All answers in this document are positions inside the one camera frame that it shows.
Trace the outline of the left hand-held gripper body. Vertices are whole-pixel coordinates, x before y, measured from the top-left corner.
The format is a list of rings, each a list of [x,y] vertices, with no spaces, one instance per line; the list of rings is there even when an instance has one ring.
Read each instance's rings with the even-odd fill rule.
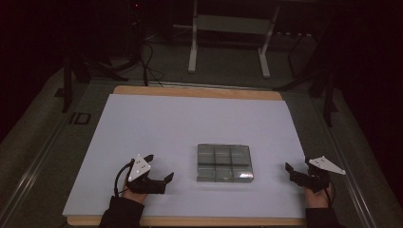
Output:
[[[139,194],[163,194],[166,184],[162,180],[152,180],[148,177],[151,165],[138,155],[132,162],[126,176],[126,186],[131,192]]]

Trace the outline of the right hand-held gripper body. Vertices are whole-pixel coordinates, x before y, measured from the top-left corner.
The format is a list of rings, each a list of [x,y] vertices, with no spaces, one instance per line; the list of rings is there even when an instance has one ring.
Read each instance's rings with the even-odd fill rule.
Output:
[[[315,159],[307,158],[305,162],[308,165],[308,173],[303,174],[296,171],[293,175],[299,176],[301,187],[309,188],[314,193],[329,187],[331,182],[330,172],[339,175],[346,174],[344,169],[338,167],[324,156]]]

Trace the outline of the person's left hand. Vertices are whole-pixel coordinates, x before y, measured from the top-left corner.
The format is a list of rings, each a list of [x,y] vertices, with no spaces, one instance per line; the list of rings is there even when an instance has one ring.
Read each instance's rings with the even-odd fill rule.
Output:
[[[133,200],[136,201],[140,204],[144,204],[146,198],[147,198],[147,194],[139,194],[139,193],[134,193],[131,192],[126,186],[123,189],[122,192],[122,197],[128,200]]]

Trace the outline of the person's right hand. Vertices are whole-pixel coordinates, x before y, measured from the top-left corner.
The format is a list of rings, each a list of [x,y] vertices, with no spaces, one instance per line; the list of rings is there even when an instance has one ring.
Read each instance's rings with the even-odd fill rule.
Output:
[[[309,188],[304,188],[307,208],[329,208],[333,203],[332,185],[314,193]]]

